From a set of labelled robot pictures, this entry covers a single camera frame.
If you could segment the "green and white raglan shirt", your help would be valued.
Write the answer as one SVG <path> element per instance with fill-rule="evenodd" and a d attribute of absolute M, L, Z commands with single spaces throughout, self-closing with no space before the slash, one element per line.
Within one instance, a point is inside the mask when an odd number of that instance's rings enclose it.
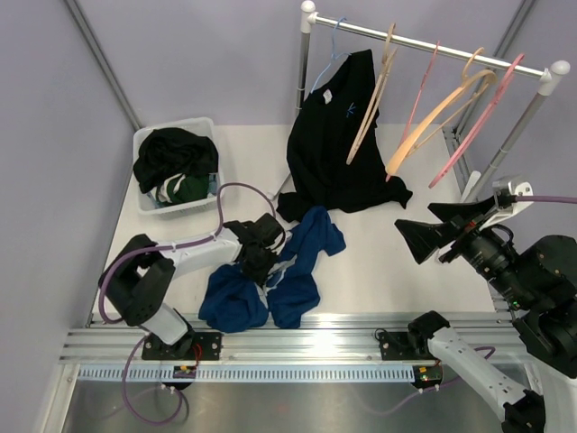
<path fill-rule="evenodd" d="M 159 207 L 176 206 L 207 198 L 210 176 L 174 175 L 154 187 L 148 197 Z"/>

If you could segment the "light blue t-shirt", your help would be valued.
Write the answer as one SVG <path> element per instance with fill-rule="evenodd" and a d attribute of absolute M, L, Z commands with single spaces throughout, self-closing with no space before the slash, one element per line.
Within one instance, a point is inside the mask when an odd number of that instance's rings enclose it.
<path fill-rule="evenodd" d="M 207 198 L 215 198 L 219 190 L 219 177 L 217 173 L 210 173 L 208 176 Z"/>

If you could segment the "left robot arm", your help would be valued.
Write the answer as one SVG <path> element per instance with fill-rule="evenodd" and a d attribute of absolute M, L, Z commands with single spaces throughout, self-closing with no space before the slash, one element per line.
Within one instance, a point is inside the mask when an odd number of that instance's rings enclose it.
<path fill-rule="evenodd" d="M 195 331 L 167 304 L 170 284 L 222 264 L 238 265 L 250 281 L 262 284 L 277 260 L 275 246 L 285 238 L 285 230 L 270 214 L 254 222 L 225 222 L 213 233 L 172 244 L 136 235 L 101 275 L 99 306 L 109 300 L 121 321 L 149 333 L 142 344 L 145 361 L 217 360 L 221 335 Z"/>

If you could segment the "beige wooden hanger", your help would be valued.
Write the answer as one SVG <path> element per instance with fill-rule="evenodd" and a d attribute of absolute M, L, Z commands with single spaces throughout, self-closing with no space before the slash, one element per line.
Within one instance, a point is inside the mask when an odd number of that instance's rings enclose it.
<path fill-rule="evenodd" d="M 362 146 L 362 142 L 363 142 L 365 136 L 369 132 L 369 129 L 370 129 L 373 121 L 375 120 L 375 116 L 376 116 L 377 111 L 379 109 L 380 101 L 382 99 L 384 89 L 387 85 L 389 74 L 390 74 L 390 71 L 392 69 L 392 65 L 394 63 L 396 54 L 397 54 L 397 49 L 394 49 L 393 51 L 390 50 L 392 36 L 394 35 L 396 27 L 397 27 L 397 25 L 395 23 L 392 23 L 389 26 L 389 31 L 387 32 L 387 37 L 386 37 L 385 42 L 384 42 L 383 55 L 382 55 L 381 64 L 380 64 L 380 73 L 376 79 L 375 87 L 374 87 L 373 92 L 371 94 L 371 99 L 370 99 L 370 102 L 369 102 L 367 109 L 365 111 L 361 125 L 357 131 L 357 134 L 355 135 L 355 138 L 353 140 L 353 144 L 352 144 L 351 149 L 348 153 L 348 156 L 346 159 L 347 165 L 352 164 L 357 152 L 359 151 L 359 149 Z"/>
<path fill-rule="evenodd" d="M 388 174 L 386 175 L 386 180 L 389 180 L 391 177 L 395 176 L 402 163 L 431 138 L 432 134 L 429 134 L 426 138 L 423 138 L 422 135 L 442 113 L 444 113 L 451 106 L 454 106 L 457 102 L 461 101 L 465 96 L 469 96 L 469 98 L 458 109 L 449 115 L 435 129 L 436 131 L 440 130 L 450 120 L 453 120 L 473 102 L 476 102 L 488 88 L 497 83 L 496 73 L 488 68 L 479 70 L 473 75 L 468 74 L 469 68 L 473 61 L 483 53 L 484 48 L 480 47 L 472 54 L 462 69 L 460 85 L 445 99 L 443 99 L 431 112 L 429 112 L 424 117 L 424 119 L 413 129 L 410 129 L 413 115 L 409 117 L 405 131 L 401 137 L 400 144 L 387 163 Z"/>

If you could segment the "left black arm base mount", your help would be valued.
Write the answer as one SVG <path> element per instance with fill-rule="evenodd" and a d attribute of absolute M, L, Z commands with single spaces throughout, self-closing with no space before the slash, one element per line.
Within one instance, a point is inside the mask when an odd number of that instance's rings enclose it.
<path fill-rule="evenodd" d="M 194 332 L 185 334 L 177 343 L 168 345 L 158 336 L 145 339 L 142 359 L 146 361 L 218 361 L 222 349 L 220 332 Z"/>

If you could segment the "black t-shirt back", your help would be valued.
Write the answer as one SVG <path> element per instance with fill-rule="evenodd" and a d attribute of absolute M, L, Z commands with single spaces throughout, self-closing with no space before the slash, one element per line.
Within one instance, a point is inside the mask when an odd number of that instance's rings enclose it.
<path fill-rule="evenodd" d="M 304 101 L 287 145 L 295 190 L 278 198 L 277 212 L 285 221 L 300 221 L 314 206 L 346 213 L 387 202 L 407 206 L 413 192 L 401 178 L 387 177 L 375 124 L 353 161 L 346 162 L 374 88 L 372 51 L 357 51 Z"/>

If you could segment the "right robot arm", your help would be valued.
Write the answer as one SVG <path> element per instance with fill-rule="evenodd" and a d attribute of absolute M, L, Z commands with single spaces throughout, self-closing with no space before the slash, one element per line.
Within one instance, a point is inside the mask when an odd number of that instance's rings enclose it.
<path fill-rule="evenodd" d="M 512 326 L 535 361 L 540 392 L 502 374 L 466 344 L 440 313 L 429 311 L 408 324 L 408 348 L 418 358 L 449 366 L 491 407 L 504 432 L 576 430 L 576 241 L 547 235 L 523 253 L 496 232 L 496 217 L 518 204 L 573 204 L 575 198 L 513 194 L 476 203 L 432 203 L 436 225 L 399 219 L 395 227 L 413 258 L 423 263 L 462 257 L 518 312 Z"/>

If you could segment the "black t-shirt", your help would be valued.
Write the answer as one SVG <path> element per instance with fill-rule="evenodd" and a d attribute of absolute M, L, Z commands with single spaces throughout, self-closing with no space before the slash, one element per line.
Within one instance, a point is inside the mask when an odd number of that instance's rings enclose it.
<path fill-rule="evenodd" d="M 277 212 L 285 221 L 300 221 L 314 206 L 346 213 L 387 202 L 407 206 L 413 192 L 401 178 L 387 177 L 375 124 L 353 161 L 346 162 L 374 88 L 372 51 L 357 51 L 304 101 L 287 145 L 295 190 L 278 198 Z"/>
<path fill-rule="evenodd" d="M 137 155 L 133 174 L 143 194 L 177 174 L 201 177 L 218 172 L 214 142 L 182 128 L 153 130 L 140 144 Z"/>

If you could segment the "pink wire hanger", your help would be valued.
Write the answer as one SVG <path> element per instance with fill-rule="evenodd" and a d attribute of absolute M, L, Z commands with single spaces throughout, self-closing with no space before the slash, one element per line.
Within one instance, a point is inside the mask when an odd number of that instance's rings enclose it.
<path fill-rule="evenodd" d="M 417 110 L 417 107 L 418 107 L 420 98 L 421 98 L 421 96 L 422 96 L 424 87 L 426 86 L 426 81 L 427 81 L 428 75 L 429 75 L 429 73 L 430 73 L 431 68 L 433 67 L 433 65 L 434 65 L 434 63 L 435 63 L 435 59 L 436 59 L 436 56 L 437 56 L 437 52 L 438 52 L 439 46 L 440 46 L 440 41 L 437 41 L 437 43 L 436 43 L 436 45 L 435 45 L 435 49 L 434 49 L 433 54 L 432 54 L 432 56 L 431 56 L 431 59 L 430 59 L 428 65 L 427 65 L 426 71 L 425 71 L 425 73 L 424 73 L 424 75 L 423 75 L 423 78 L 422 78 L 422 81 L 421 81 L 421 84 L 420 84 L 420 88 L 419 88 L 419 90 L 418 90 L 418 93 L 417 93 L 415 102 L 414 102 L 414 104 L 413 104 L 413 107 L 412 107 L 412 111 L 411 111 L 411 113 L 410 113 L 410 116 L 409 116 L 409 118 L 408 118 L 408 120 L 407 120 L 407 122 L 406 122 L 404 131 L 403 131 L 403 134 L 401 135 L 401 139 L 400 139 L 400 141 L 399 141 L 398 147 L 400 147 L 400 146 L 402 145 L 402 143 L 405 142 L 405 140 L 408 138 L 408 133 L 409 133 L 410 126 L 411 126 L 412 123 L 413 123 L 413 119 L 414 119 L 414 116 L 415 116 L 415 113 L 416 113 L 416 110 Z"/>

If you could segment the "light blue wire hanger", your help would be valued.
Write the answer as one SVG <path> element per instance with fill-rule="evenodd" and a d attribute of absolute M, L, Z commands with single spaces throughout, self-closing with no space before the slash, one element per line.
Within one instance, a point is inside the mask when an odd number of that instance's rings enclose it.
<path fill-rule="evenodd" d="M 336 24 L 334 25 L 333 30 L 331 32 L 330 60 L 327 63 L 327 65 L 324 67 L 324 69 L 316 77 L 314 84 L 310 88 L 310 93 L 313 93 L 314 91 L 316 91 L 319 88 L 319 83 L 320 83 L 321 79 L 323 78 L 323 76 L 339 59 L 341 59 L 343 56 L 349 56 L 350 55 L 349 52 L 345 52 L 345 51 L 338 52 L 337 51 L 337 44 L 336 44 L 336 32 L 340 29 L 341 24 L 343 22 L 346 22 L 346 21 L 347 21 L 347 18 L 345 16 L 340 17 L 336 21 Z"/>

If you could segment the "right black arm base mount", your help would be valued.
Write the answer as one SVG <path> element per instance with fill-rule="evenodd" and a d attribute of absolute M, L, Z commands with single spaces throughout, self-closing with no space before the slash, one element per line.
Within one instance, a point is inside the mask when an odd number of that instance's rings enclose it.
<path fill-rule="evenodd" d="M 378 341 L 382 361 L 432 361 L 427 351 L 413 347 L 408 341 L 408 332 L 389 332 L 377 328 L 373 333 Z"/>

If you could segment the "pink plastic hanger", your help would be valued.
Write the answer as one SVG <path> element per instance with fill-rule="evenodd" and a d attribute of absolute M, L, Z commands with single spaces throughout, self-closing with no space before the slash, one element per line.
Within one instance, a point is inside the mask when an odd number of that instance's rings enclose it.
<path fill-rule="evenodd" d="M 472 144 L 475 140 L 479 132 L 481 131 L 482 127 L 486 124 L 486 122 L 490 119 L 493 112 L 495 111 L 499 101 L 502 99 L 504 93 L 508 89 L 511 81 L 513 80 L 514 76 L 514 69 L 515 67 L 521 62 L 522 59 L 525 58 L 525 54 L 523 52 L 519 53 L 516 58 L 512 61 L 512 64 L 506 70 L 504 76 L 502 77 L 497 89 L 495 91 L 494 96 L 487 104 L 479 118 L 477 119 L 476 123 L 473 125 L 472 129 L 468 132 L 465 138 L 462 140 L 459 147 L 453 153 L 451 158 L 445 164 L 445 166 L 436 174 L 436 176 L 431 180 L 428 187 L 430 189 L 434 188 L 438 182 L 449 172 L 449 170 L 463 157 L 465 151 L 468 147 Z"/>

